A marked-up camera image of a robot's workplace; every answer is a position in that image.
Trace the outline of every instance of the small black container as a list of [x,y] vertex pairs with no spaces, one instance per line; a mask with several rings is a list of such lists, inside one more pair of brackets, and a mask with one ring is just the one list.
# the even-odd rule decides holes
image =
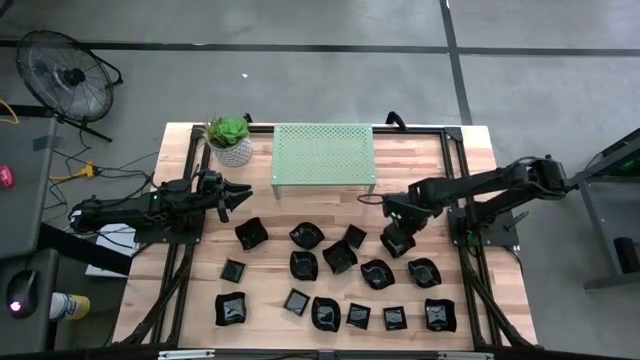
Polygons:
[[351,266],[358,263],[358,257],[351,250],[346,241],[340,240],[322,250],[322,256],[329,264],[334,275],[342,274]]
[[296,245],[305,250],[313,249],[320,241],[324,240],[322,231],[310,222],[300,223],[289,233],[289,237]]
[[359,249],[362,241],[367,236],[367,232],[357,226],[349,224],[347,232],[344,233],[342,240],[346,241],[351,247]]
[[311,321],[318,330],[338,332],[340,305],[333,299],[315,297],[311,305]]
[[269,239],[267,229],[262,226],[260,218],[255,217],[240,226],[236,226],[236,236],[244,250],[250,250]]
[[216,325],[227,326],[243,323],[247,319],[247,306],[243,292],[216,296]]
[[400,230],[395,224],[391,223],[384,228],[380,241],[384,245],[391,257],[398,258],[412,247],[416,246],[416,240],[406,232]]
[[455,303],[447,299],[427,299],[424,301],[424,313],[427,316],[427,329],[431,331],[456,332]]
[[318,260],[308,251],[293,251],[289,259],[289,269],[298,280],[315,281],[318,278]]
[[234,282],[238,284],[240,282],[240,278],[242,277],[242,273],[244,272],[244,264],[238,261],[233,261],[231,259],[227,259],[227,262],[224,264],[222,268],[222,274],[220,274],[220,279],[224,279],[227,281]]
[[283,307],[292,313],[302,316],[304,313],[304,309],[307,308],[307,304],[309,303],[309,297],[304,293],[291,289],[289,292],[289,296],[287,296],[287,300],[285,300]]
[[384,326],[387,328],[387,331],[407,328],[407,317],[404,315],[404,307],[384,308],[382,312],[384,314]]
[[420,258],[409,261],[409,277],[414,284],[423,289],[427,289],[442,284],[440,271],[433,261],[427,258]]
[[360,329],[367,330],[369,326],[369,316],[371,308],[351,303],[349,306],[349,316],[347,317],[347,325],[355,326]]
[[374,290],[381,290],[396,283],[391,268],[380,259],[360,265],[360,271],[364,281]]

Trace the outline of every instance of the fan grille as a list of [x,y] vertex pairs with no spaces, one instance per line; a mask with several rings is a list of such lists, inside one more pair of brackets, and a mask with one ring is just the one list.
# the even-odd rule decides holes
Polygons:
[[17,66],[31,94],[65,119],[96,121],[113,105],[113,83],[102,62],[66,35],[28,33],[18,44]]

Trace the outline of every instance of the gray concrete floor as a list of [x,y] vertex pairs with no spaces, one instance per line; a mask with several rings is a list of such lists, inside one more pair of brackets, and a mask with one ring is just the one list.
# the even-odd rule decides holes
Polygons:
[[[460,46],[638,48],[640,4],[633,0],[451,0]],[[58,30],[83,40],[348,45],[446,44],[434,0],[17,1],[0,35]],[[109,166],[156,151],[164,124],[251,112],[267,122],[380,123],[389,110],[412,124],[460,124],[446,55],[100,51],[125,84],[89,136],[86,160]],[[547,153],[568,174],[638,127],[638,58],[462,56],[474,124],[488,125],[498,162]],[[35,103],[0,50],[0,97]],[[80,149],[61,127],[64,149]],[[151,171],[155,159],[137,167]],[[64,172],[55,159],[53,172]],[[61,186],[74,204],[91,194],[118,197],[139,181],[79,180]],[[523,206],[519,225],[525,283],[538,339],[557,350],[640,357],[640,287],[587,295],[606,271],[586,211],[573,193]],[[55,216],[60,209],[51,210]],[[58,226],[66,226],[57,221]],[[79,275],[66,263],[60,287],[87,293],[102,312],[63,329],[61,347],[102,344],[123,284]]]

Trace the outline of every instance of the potted plant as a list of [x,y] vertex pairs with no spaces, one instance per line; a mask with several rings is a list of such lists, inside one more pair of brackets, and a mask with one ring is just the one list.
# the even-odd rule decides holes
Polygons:
[[247,121],[241,117],[213,118],[205,123],[205,137],[211,151],[224,166],[238,167],[251,159]]

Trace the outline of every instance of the table leg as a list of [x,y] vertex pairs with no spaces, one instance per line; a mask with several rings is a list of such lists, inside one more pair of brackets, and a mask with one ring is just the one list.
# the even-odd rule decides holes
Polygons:
[[47,248],[58,250],[61,255],[71,259],[122,275],[129,275],[131,268],[131,257],[42,223],[38,249]]
[[276,200],[280,200],[280,187],[278,185],[271,185],[273,188],[273,195],[276,197]]

